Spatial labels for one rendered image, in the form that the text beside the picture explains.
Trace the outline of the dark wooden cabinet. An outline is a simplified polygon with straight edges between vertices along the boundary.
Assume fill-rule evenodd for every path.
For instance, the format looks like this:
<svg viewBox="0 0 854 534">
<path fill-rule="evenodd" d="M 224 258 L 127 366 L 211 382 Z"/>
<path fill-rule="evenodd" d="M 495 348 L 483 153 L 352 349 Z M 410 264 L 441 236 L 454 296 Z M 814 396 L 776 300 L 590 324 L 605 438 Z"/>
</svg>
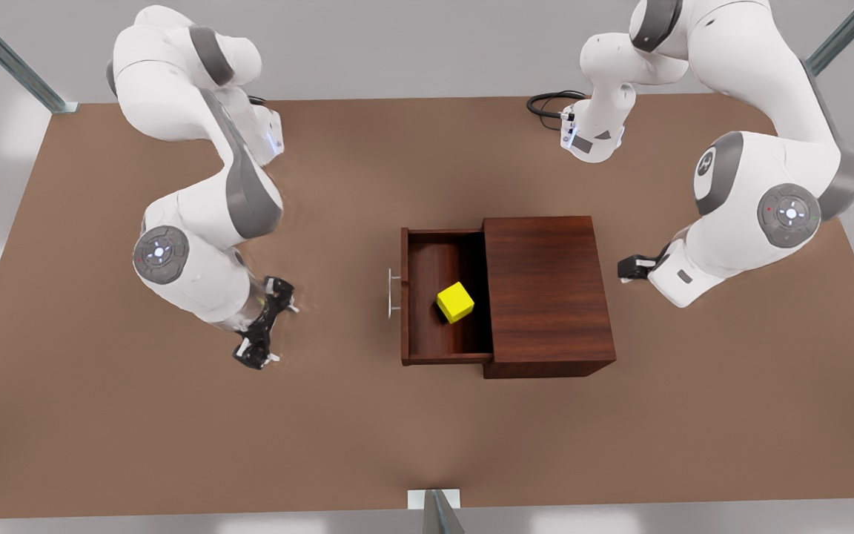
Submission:
<svg viewBox="0 0 854 534">
<path fill-rule="evenodd" d="M 487 217 L 487 379 L 586 378 L 616 361 L 591 217 Z"/>
</svg>

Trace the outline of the dark wooden drawer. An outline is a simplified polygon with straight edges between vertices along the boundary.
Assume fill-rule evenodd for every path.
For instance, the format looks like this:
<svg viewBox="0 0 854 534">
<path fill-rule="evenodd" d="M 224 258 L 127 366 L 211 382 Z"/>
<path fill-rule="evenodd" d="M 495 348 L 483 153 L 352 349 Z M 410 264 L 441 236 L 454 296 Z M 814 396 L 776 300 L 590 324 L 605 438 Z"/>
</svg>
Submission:
<svg viewBox="0 0 854 534">
<path fill-rule="evenodd" d="M 474 310 L 450 323 L 436 299 L 455 283 L 463 285 Z M 403 365 L 491 361 L 494 341 L 482 230 L 401 230 L 400 327 Z"/>
</svg>

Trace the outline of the yellow cube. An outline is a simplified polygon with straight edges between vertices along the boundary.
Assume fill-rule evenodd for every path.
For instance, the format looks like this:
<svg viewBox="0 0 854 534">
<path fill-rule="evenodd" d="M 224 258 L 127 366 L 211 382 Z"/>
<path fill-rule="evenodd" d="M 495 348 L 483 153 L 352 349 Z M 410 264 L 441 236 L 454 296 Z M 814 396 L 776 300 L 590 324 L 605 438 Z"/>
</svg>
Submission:
<svg viewBox="0 0 854 534">
<path fill-rule="evenodd" d="M 440 291 L 436 297 L 436 304 L 450 324 L 467 317 L 474 310 L 474 300 L 462 283 L 454 283 Z"/>
</svg>

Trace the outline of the silver frame post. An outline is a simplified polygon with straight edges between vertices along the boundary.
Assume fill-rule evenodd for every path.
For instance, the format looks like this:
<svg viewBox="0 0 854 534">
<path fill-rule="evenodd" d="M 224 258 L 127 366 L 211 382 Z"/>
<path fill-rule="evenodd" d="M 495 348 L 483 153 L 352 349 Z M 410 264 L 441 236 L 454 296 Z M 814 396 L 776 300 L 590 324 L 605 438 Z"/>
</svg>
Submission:
<svg viewBox="0 0 854 534">
<path fill-rule="evenodd" d="M 78 102 L 68 102 L 61 98 L 1 37 L 0 65 L 52 114 L 69 114 L 78 111 L 80 106 Z"/>
<path fill-rule="evenodd" d="M 455 512 L 461 508 L 460 489 L 410 489 L 407 507 L 423 511 L 421 534 L 465 534 Z"/>
<path fill-rule="evenodd" d="M 844 48 L 854 40 L 854 10 L 831 31 L 831 34 L 821 42 L 813 54 L 804 60 L 804 67 L 810 75 L 816 77 L 821 74 L 828 65 L 836 58 Z"/>
</svg>

